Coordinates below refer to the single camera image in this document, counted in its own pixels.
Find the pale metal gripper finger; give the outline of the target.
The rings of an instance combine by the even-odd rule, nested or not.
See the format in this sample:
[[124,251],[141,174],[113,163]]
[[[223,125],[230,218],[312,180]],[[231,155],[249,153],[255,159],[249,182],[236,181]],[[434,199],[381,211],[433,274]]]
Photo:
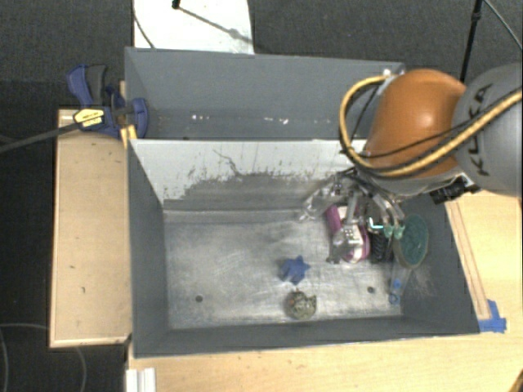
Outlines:
[[331,238],[328,262],[357,263],[362,259],[363,238],[357,227],[341,228]]

